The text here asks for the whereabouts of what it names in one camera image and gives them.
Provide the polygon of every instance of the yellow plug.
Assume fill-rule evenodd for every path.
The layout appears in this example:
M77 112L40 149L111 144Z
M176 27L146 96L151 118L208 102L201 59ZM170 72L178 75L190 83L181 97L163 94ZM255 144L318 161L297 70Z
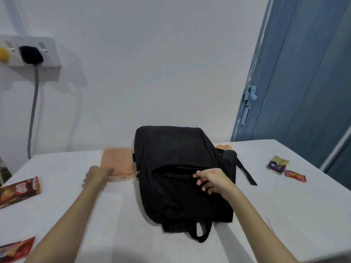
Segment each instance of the yellow plug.
M10 60L10 57L8 55L8 51L0 47L0 62L7 63Z

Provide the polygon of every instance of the person's right arm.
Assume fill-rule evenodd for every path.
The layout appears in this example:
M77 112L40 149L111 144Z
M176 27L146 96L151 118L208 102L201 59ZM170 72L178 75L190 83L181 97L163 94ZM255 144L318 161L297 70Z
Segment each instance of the person's right arm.
M298 262L221 169L197 171L193 177L199 177L197 185L202 186L203 191L219 193L230 203L258 263Z

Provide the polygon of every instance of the white tablecloth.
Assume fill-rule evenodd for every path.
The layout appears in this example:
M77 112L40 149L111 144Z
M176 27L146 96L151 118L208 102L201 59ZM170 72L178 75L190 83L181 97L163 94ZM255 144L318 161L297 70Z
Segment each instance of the white tablecloth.
M229 143L258 186L237 169L237 186L301 262L351 251L351 191L275 140ZM37 244L81 192L102 151L36 155L5 185L40 177L42 193L0 210L0 245L36 236ZM307 183L265 168L274 155ZM200 244L184 233L162 233L143 210L138 181L109 183L99 196L77 262L256 262L236 218L215 224Z

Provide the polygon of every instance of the black backpack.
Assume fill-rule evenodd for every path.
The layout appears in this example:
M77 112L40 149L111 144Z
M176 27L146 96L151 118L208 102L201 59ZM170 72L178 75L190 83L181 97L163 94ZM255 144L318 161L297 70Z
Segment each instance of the black backpack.
M146 214L165 232L189 232L204 242L212 222L231 222L233 210L219 194L209 195L196 185L197 170L221 168L235 183L236 166L257 185L233 150L216 149L200 128L144 126L134 140L140 195ZM197 236L196 223L205 225Z

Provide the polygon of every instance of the black plug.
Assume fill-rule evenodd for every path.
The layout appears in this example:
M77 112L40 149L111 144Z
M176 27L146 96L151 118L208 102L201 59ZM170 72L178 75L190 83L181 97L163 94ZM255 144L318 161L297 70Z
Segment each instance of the black plug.
M34 66L41 64L44 59L38 48L32 46L21 46L19 47L22 60L27 64Z

